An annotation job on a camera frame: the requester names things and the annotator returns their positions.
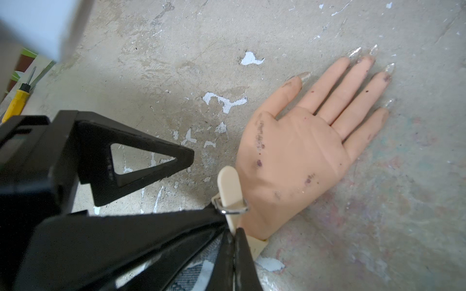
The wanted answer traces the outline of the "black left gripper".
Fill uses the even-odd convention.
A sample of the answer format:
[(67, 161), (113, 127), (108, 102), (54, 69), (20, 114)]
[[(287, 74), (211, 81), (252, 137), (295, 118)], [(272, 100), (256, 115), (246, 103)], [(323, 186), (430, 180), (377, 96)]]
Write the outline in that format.
[(77, 291), (78, 176), (102, 207), (190, 167), (194, 151), (93, 112), (15, 116), (1, 127), (1, 282)]

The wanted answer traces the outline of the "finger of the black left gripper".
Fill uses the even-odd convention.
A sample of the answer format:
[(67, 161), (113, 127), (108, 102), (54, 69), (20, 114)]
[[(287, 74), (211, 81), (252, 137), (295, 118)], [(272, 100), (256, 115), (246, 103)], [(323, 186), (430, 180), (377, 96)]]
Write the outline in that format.
[(215, 209), (147, 215), (66, 215), (39, 224), (19, 268), (16, 291), (80, 291), (105, 286), (163, 247), (226, 225)]

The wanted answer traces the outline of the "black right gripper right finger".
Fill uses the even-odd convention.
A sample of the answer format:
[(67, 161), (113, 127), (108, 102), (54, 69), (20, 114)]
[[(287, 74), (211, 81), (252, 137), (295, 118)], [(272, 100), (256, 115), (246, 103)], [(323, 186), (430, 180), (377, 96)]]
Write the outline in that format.
[(234, 244), (234, 290), (262, 291), (245, 231), (238, 228)]

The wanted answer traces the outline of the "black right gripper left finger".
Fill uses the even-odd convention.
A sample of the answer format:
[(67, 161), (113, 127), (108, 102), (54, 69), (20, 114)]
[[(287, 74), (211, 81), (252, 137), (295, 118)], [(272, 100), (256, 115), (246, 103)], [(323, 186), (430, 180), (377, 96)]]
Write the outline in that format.
[(205, 291), (235, 290), (235, 238), (224, 231), (214, 268)]

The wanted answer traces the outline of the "mannequin hand with long nails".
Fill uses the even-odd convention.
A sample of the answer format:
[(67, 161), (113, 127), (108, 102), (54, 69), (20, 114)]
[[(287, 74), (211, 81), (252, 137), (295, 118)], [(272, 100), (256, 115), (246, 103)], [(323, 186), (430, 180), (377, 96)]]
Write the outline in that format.
[(253, 113), (235, 168), (249, 211), (239, 226), (267, 240), (334, 187), (381, 131), (390, 110), (374, 105), (394, 64), (368, 78), (378, 46), (339, 58), (303, 92), (308, 72), (291, 77)]

